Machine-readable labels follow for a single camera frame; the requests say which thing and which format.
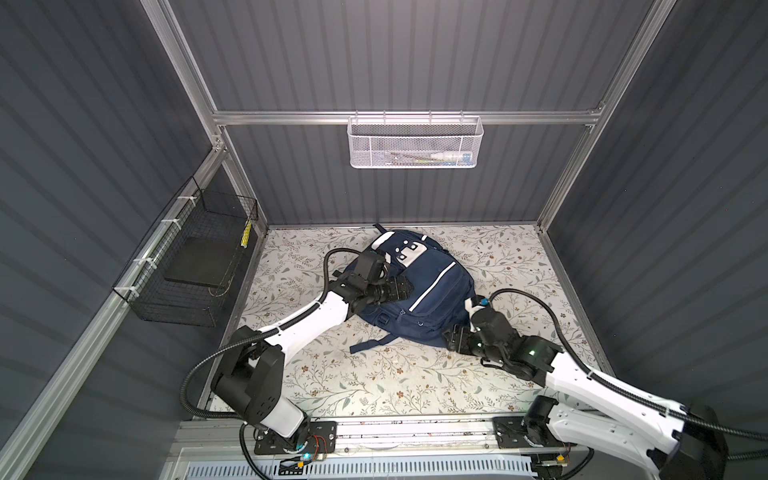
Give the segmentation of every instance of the backpack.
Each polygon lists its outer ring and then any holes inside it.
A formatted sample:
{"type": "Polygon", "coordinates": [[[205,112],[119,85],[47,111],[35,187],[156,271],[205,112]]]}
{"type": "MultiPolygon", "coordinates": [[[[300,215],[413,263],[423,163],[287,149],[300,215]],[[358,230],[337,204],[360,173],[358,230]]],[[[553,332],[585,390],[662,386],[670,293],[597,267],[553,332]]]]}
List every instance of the backpack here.
{"type": "MultiPolygon", "coordinates": [[[[404,273],[413,284],[407,300],[368,305],[360,318],[389,332],[380,340],[369,340],[349,348],[357,353],[385,345],[398,337],[424,345],[445,347],[442,332],[456,323],[469,324],[464,300],[475,295],[469,272],[440,243],[409,230],[385,230],[367,248],[383,255],[389,275],[404,273]]],[[[352,262],[345,271],[355,267],[352,262]]]]}

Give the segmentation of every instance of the white vent grille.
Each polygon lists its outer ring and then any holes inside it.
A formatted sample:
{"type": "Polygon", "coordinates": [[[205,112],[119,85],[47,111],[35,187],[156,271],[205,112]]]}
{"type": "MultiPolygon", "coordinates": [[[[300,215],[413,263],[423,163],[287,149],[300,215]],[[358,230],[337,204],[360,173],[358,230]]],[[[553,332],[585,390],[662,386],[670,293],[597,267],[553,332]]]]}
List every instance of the white vent grille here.
{"type": "MultiPolygon", "coordinates": [[[[277,460],[256,464],[270,478],[388,478],[447,475],[505,475],[531,478],[531,459],[518,455],[450,455],[442,457],[328,458],[310,463],[301,474],[277,474],[277,460]]],[[[246,462],[191,462],[187,480],[251,480],[257,478],[246,462]]]]}
{"type": "Polygon", "coordinates": [[[429,117],[379,123],[351,117],[349,162],[354,168],[473,168],[483,129],[480,118],[432,123],[429,117]]]}

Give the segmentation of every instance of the mounting plate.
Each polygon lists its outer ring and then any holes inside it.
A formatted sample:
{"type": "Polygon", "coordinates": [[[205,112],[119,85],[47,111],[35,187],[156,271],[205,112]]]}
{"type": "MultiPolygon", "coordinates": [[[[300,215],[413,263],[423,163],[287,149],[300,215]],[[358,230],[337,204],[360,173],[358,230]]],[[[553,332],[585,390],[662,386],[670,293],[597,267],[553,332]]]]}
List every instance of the mounting plate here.
{"type": "Polygon", "coordinates": [[[500,449],[522,449],[534,445],[525,438],[527,430],[520,425],[522,417],[493,417],[493,432],[500,449]]]}
{"type": "MultiPolygon", "coordinates": [[[[256,435],[256,445],[253,447],[254,455],[282,455],[290,453],[283,450],[283,438],[275,432],[269,431],[265,434],[263,430],[259,429],[256,435]]],[[[336,422],[310,422],[310,439],[302,449],[302,452],[315,452],[317,448],[319,448],[319,453],[321,454],[333,453],[336,450],[336,422]],[[321,440],[319,445],[317,445],[317,439],[312,435],[325,439],[325,444],[321,440]]]]}

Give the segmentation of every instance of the black cable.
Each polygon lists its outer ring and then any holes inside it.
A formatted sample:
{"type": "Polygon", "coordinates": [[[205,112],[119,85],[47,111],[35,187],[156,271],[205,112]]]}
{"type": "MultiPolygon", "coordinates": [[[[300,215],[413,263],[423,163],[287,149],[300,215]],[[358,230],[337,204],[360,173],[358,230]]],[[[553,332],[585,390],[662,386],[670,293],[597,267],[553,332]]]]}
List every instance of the black cable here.
{"type": "MultiPolygon", "coordinates": [[[[320,297],[316,303],[313,303],[313,305],[310,308],[306,309],[304,312],[297,315],[296,318],[293,318],[285,322],[283,325],[280,326],[281,329],[285,330],[291,326],[296,325],[298,322],[307,318],[312,312],[317,310],[320,304],[325,301],[326,297],[328,296],[328,285],[330,283],[330,281],[328,280],[328,259],[334,253],[339,253],[339,252],[357,253],[358,255],[360,255],[359,251],[353,250],[351,248],[344,248],[344,247],[334,248],[328,253],[326,253],[325,257],[323,258],[323,293],[320,294],[320,297]]],[[[226,352],[227,350],[234,349],[239,346],[247,345],[250,343],[258,342],[260,340],[271,337],[272,335],[276,335],[278,332],[279,330],[276,328],[267,330],[266,332],[259,332],[254,336],[250,336],[246,339],[238,340],[234,343],[230,343],[229,345],[225,345],[219,348],[216,352],[204,358],[202,361],[200,361],[197,365],[194,366],[194,368],[192,368],[192,370],[189,371],[187,376],[185,376],[184,380],[181,382],[181,388],[179,389],[179,400],[181,402],[181,406],[184,407],[184,409],[187,410],[192,415],[195,415],[204,419],[239,419],[240,416],[235,412],[212,412],[211,410],[199,409],[196,406],[192,405],[189,399],[187,398],[187,391],[189,390],[190,382],[192,381],[194,374],[197,373],[197,371],[200,370],[206,363],[215,359],[216,357],[226,352]]]]}
{"type": "Polygon", "coordinates": [[[250,457],[250,452],[248,452],[248,447],[245,445],[245,427],[248,425],[247,423],[243,422],[243,424],[240,426],[240,434],[238,435],[240,437],[240,450],[243,451],[243,456],[245,457],[245,461],[248,462],[248,465],[250,466],[250,469],[253,470],[253,473],[255,473],[261,480],[271,480],[268,476],[266,476],[261,470],[259,470],[258,467],[256,467],[256,464],[253,463],[253,459],[250,457]]]}
{"type": "MultiPolygon", "coordinates": [[[[544,303],[540,298],[538,298],[536,295],[533,295],[531,293],[525,292],[524,290],[517,290],[515,288],[502,288],[499,290],[496,290],[494,293],[491,294],[491,296],[488,298],[488,302],[492,303],[493,299],[500,293],[519,293],[520,295],[526,296],[529,299],[535,301],[539,305],[541,305],[544,310],[547,311],[550,317],[552,317],[552,323],[554,324],[554,331],[557,333],[558,338],[560,339],[560,343],[563,344],[563,348],[565,348],[565,351],[568,352],[568,355],[573,358],[574,362],[581,368],[581,370],[584,371],[584,373],[587,373],[588,375],[591,373],[591,369],[581,361],[580,358],[578,358],[578,355],[576,355],[576,352],[573,350],[573,347],[571,347],[571,344],[568,343],[568,341],[565,339],[565,335],[563,335],[563,331],[560,327],[560,323],[558,322],[558,318],[552,311],[552,309],[544,303]]],[[[761,433],[761,432],[751,432],[750,430],[742,430],[742,429],[732,429],[731,427],[726,427],[724,425],[720,425],[718,423],[708,422],[706,420],[702,420],[698,417],[688,415],[685,412],[678,412],[676,410],[668,410],[667,407],[659,405],[655,402],[652,402],[648,399],[645,399],[641,396],[637,396],[633,394],[632,392],[628,392],[627,390],[622,389],[620,386],[616,386],[613,383],[607,381],[600,375],[592,375],[590,376],[591,379],[596,381],[597,383],[601,384],[605,388],[618,393],[619,395],[622,395],[630,400],[633,400],[634,402],[640,403],[643,406],[646,406],[650,409],[654,409],[658,411],[659,413],[669,415],[675,419],[683,420],[686,423],[690,423],[692,425],[697,425],[699,427],[714,430],[716,432],[722,432],[727,435],[732,435],[736,437],[743,437],[745,439],[752,439],[752,440],[758,440],[761,442],[768,442],[768,434],[761,433]]]]}
{"type": "Polygon", "coordinates": [[[587,452],[587,456],[584,457],[584,460],[582,460],[581,463],[573,467],[568,473],[565,473],[562,476],[557,477],[555,480],[568,480],[569,478],[573,478],[577,473],[579,473],[584,467],[587,466],[589,461],[592,460],[592,457],[594,457],[594,450],[589,449],[589,452],[587,452]]]}
{"type": "Polygon", "coordinates": [[[728,462],[742,462],[744,460],[757,460],[759,458],[768,458],[768,449],[753,450],[752,452],[732,453],[728,455],[728,462]]]}

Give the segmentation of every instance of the gray corrugated wall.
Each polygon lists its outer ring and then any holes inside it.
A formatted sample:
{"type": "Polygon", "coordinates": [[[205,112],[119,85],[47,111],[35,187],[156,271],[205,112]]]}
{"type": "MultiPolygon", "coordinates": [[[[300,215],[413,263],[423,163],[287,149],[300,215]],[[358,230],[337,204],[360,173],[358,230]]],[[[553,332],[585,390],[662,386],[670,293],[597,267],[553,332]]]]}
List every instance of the gray corrugated wall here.
{"type": "MultiPolygon", "coordinates": [[[[596,108],[650,0],[171,2],[220,110],[596,108]]],[[[486,126],[471,170],[360,171],[342,127],[231,127],[271,224],[536,220],[581,127],[486,126]]]]}
{"type": "Polygon", "coordinates": [[[472,169],[349,165],[346,128],[228,127],[270,224],[536,220],[580,125],[485,128],[472,169]]]}
{"type": "Polygon", "coordinates": [[[680,0],[550,229],[620,378],[762,430],[767,25],[766,2],[680,0]]]}
{"type": "MultiPolygon", "coordinates": [[[[5,443],[210,144],[138,1],[1,1],[0,125],[5,443]]],[[[124,455],[148,478],[142,445],[167,447],[181,364],[212,343],[129,318],[30,477],[124,455]]]]}
{"type": "Polygon", "coordinates": [[[650,0],[171,4],[220,110],[572,110],[650,0]]]}

